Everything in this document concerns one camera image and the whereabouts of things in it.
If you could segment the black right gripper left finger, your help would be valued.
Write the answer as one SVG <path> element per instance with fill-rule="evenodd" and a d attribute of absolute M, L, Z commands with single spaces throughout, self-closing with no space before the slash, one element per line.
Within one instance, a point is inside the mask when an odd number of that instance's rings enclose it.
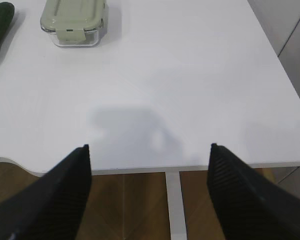
<path fill-rule="evenodd" d="M 0 203 L 0 240 L 74 240 L 92 184 L 89 146 Z"/>

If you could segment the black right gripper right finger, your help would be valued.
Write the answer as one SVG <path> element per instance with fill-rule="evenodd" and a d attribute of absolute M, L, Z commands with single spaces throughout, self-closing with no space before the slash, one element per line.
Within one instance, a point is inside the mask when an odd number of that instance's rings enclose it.
<path fill-rule="evenodd" d="M 216 143 L 207 187 L 227 240 L 300 240 L 300 199 Z"/>

